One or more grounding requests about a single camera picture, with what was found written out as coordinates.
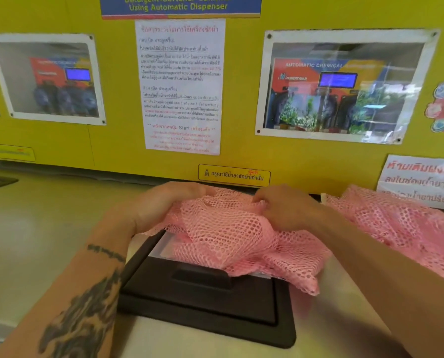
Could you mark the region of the person's left hand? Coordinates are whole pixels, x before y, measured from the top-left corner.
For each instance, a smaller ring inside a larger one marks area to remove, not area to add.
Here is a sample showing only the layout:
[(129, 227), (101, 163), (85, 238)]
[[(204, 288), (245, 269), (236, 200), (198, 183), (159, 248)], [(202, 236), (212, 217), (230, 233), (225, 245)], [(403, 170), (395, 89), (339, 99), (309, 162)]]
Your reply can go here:
[(127, 213), (132, 222), (132, 234), (147, 232), (162, 222), (170, 209), (177, 203), (177, 182), (171, 181), (155, 186), (132, 199)]

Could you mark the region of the person's right hand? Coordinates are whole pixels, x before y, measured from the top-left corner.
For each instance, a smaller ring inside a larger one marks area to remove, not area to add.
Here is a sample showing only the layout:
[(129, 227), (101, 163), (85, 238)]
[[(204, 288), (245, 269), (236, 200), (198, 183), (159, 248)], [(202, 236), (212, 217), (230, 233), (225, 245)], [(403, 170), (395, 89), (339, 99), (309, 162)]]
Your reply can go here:
[(275, 230), (315, 232), (330, 215), (326, 206), (307, 193), (288, 185), (278, 186), (276, 212), (263, 212)]

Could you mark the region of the pink mesh laundry bag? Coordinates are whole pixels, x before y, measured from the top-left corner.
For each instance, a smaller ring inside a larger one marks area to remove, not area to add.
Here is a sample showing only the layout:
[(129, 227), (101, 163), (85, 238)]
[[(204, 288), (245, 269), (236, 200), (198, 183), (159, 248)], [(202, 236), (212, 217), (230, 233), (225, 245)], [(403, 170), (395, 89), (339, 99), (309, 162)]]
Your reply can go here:
[[(277, 232), (262, 215), (263, 202), (216, 188), (216, 195), (172, 206), (162, 222), (144, 232), (175, 237), (169, 256), (225, 271), (280, 278), (303, 293), (319, 294), (317, 275), (331, 252), (311, 233)], [(444, 212), (410, 198), (350, 186), (340, 197), (322, 194), (322, 204), (357, 228), (444, 278)]]

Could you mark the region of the person's right forearm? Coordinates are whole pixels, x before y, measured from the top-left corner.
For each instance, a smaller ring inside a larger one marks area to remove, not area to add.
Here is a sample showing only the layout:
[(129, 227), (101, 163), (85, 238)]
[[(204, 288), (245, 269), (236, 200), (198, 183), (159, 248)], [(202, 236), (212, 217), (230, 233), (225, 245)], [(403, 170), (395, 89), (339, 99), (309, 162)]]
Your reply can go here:
[(323, 204), (309, 221), (412, 358), (444, 358), (444, 278)]

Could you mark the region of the person's left forearm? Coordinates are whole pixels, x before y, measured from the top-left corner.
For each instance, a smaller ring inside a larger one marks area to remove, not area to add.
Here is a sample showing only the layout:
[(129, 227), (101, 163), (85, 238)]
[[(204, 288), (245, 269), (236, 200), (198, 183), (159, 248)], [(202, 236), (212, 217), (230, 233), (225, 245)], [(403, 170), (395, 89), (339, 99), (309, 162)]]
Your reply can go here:
[(137, 212), (110, 210), (51, 287), (0, 344), (0, 358), (110, 358)]

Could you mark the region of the small yellow label sticker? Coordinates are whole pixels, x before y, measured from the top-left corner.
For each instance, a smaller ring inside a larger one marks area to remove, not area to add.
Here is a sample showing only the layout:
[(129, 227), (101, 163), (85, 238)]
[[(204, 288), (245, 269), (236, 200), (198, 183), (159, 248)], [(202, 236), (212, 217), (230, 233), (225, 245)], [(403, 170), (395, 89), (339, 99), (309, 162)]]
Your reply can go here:
[(271, 172), (261, 169), (198, 165), (200, 181), (222, 185), (267, 187), (270, 185), (271, 175)]

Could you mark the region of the white text notice sheet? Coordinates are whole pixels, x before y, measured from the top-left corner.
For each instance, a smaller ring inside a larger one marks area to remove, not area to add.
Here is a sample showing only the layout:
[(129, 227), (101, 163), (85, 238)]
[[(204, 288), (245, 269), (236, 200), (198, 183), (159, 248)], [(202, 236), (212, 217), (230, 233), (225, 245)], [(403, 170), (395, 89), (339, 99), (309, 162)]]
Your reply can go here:
[(226, 20), (135, 22), (146, 149), (219, 156)]

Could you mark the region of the laminated machine photo poster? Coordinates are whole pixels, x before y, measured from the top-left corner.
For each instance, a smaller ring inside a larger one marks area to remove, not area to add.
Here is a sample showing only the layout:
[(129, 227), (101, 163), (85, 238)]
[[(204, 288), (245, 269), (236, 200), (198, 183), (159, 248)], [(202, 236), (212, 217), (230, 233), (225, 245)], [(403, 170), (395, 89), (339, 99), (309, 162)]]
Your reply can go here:
[(440, 29), (268, 30), (255, 135), (400, 145)]
[(0, 33), (0, 87), (11, 118), (107, 124), (92, 34)]

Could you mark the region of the grey washing machine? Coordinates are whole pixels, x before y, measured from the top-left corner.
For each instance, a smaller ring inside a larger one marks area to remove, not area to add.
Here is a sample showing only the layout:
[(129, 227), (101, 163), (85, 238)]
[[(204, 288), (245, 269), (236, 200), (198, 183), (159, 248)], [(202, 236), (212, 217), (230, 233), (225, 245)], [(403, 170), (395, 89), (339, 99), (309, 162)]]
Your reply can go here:
[(291, 287), (290, 299), (297, 338), (289, 349), (119, 314), (110, 358), (412, 358), (335, 256), (320, 295)]

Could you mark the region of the white sign with red text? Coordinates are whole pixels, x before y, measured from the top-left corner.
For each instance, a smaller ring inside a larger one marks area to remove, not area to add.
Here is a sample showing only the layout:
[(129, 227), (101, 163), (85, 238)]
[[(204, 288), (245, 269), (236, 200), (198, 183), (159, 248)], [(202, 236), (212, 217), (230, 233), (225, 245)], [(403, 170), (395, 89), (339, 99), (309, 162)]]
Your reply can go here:
[(444, 210), (444, 159), (389, 155), (376, 191)]

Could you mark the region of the blue banner sign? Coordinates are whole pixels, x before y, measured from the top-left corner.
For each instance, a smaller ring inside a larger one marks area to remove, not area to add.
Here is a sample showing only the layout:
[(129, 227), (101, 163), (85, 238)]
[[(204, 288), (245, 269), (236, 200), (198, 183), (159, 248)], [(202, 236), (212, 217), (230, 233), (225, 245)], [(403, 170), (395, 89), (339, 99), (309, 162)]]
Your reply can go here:
[(102, 19), (257, 18), (262, 0), (99, 0)]

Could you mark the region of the long yellow label sticker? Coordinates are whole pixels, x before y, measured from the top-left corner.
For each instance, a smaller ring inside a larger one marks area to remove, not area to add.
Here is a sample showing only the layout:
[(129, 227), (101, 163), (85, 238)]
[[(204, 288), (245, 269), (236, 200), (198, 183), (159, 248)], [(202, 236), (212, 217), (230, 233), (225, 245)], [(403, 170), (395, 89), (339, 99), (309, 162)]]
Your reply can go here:
[(35, 163), (34, 150), (30, 147), (0, 144), (0, 159)]

